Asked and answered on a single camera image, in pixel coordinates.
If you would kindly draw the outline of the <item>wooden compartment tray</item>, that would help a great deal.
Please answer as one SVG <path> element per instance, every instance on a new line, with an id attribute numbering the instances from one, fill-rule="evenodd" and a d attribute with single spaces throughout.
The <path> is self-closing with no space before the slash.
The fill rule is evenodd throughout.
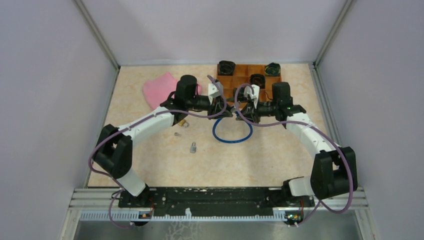
<path id="1" fill-rule="evenodd" d="M 279 76 L 266 76 L 264 67 L 268 64 L 236 64 L 235 70 L 232 76 L 218 75 L 219 82 L 223 85 L 224 95 L 227 99 L 232 98 L 235 93 L 235 88 L 241 84 L 250 84 L 250 76 L 252 74 L 262 74 L 266 78 L 265 89 L 260 89 L 259 101 L 266 102 L 271 101 L 273 98 L 272 85 L 283 81 L 282 74 Z"/>

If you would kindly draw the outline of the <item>grey combination lock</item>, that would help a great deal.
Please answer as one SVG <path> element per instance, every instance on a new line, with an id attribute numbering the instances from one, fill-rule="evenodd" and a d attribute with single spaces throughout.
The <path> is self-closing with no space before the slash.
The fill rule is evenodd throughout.
<path id="1" fill-rule="evenodd" d="M 192 154 L 195 154 L 196 151 L 197 151 L 196 143 L 195 142 L 192 142 L 191 145 L 190 145 L 189 152 L 192 153 Z"/>

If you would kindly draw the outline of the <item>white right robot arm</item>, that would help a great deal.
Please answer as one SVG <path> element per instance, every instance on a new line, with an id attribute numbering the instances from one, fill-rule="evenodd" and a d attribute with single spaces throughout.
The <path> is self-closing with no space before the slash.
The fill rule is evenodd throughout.
<path id="1" fill-rule="evenodd" d="M 307 111 L 294 104 L 287 82 L 272 84 L 272 99 L 260 101 L 260 87 L 243 83 L 233 91 L 234 104 L 246 102 L 238 116 L 254 126 L 261 126 L 262 117 L 274 117 L 277 124 L 296 136 L 313 157 L 311 174 L 286 180 L 281 199 L 295 206 L 302 196 L 328 199 L 357 190 L 356 154 L 351 147 L 341 147 L 312 122 Z"/>

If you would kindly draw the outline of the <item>brass padlock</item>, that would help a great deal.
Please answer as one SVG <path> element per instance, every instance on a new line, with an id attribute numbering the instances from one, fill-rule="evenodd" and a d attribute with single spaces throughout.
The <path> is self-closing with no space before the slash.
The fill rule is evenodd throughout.
<path id="1" fill-rule="evenodd" d="M 185 119 L 181 120 L 178 123 L 178 125 L 181 126 L 181 127 L 183 127 L 183 128 L 188 128 L 190 126 L 190 124 Z"/>

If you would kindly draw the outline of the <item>pink cloth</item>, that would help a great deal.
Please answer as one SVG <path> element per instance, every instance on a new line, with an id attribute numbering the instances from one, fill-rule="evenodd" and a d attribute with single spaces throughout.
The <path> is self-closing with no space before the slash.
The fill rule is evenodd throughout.
<path id="1" fill-rule="evenodd" d="M 169 72 L 166 72 L 156 79 L 148 80 L 143 84 L 142 93 L 152 111 L 155 111 L 168 99 L 170 93 L 176 90 L 177 83 L 178 80 Z"/>

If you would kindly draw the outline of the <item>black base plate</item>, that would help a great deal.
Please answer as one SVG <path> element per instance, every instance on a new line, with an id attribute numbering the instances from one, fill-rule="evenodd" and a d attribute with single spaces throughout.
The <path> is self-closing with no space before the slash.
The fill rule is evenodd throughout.
<path id="1" fill-rule="evenodd" d="M 139 196 L 123 191 L 120 208 L 148 208 L 155 217 L 269 217 L 275 208 L 314 207 L 313 197 L 291 196 L 279 187 L 147 187 Z"/>

